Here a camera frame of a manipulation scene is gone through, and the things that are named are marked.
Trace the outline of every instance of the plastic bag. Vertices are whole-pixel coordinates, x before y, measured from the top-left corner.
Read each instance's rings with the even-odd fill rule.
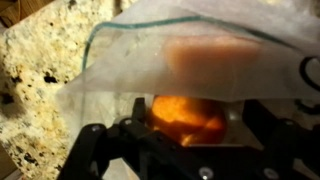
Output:
[[[261,0],[266,3],[293,9],[300,14],[311,15],[320,18],[320,1],[319,0]]]
[[[144,94],[320,99],[299,74],[305,56],[320,55],[319,34],[317,18],[256,0],[141,0],[93,30],[83,69],[94,64],[58,101],[79,132],[130,115]],[[319,80],[320,65],[311,63]]]

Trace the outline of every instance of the screw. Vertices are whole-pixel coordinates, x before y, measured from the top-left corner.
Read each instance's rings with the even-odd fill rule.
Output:
[[[214,173],[210,168],[202,167],[199,169],[199,175],[203,180],[208,180],[213,178]]]
[[[279,179],[279,174],[274,170],[274,169],[271,169],[271,168],[265,168],[263,170],[263,173],[264,175],[270,179],[270,180],[277,180]]]
[[[92,127],[92,131],[95,132],[95,131],[98,131],[100,129],[100,126],[99,125],[95,125]]]
[[[132,123],[132,121],[131,121],[130,119],[128,119],[128,120],[125,120],[124,123],[125,123],[126,125],[129,125],[129,124]]]

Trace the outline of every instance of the speckled stone surface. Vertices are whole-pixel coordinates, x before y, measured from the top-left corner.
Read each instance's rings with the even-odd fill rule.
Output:
[[[55,179],[68,133],[54,95],[80,72],[92,28],[130,1],[56,0],[0,37],[0,140],[26,179]]]

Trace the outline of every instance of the orange object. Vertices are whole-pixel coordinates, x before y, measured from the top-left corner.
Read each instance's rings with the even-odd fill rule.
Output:
[[[245,72],[261,51],[257,41],[233,36],[170,37],[164,55],[175,78],[195,84],[228,83],[235,70]]]
[[[156,96],[147,124],[182,146],[221,143],[227,127],[217,102],[177,96]]]

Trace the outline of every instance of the granite countertop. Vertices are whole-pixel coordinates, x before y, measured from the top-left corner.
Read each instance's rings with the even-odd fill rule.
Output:
[[[80,73],[92,28],[132,1],[56,0],[0,37],[0,141],[26,179],[54,179],[68,133],[55,93]]]

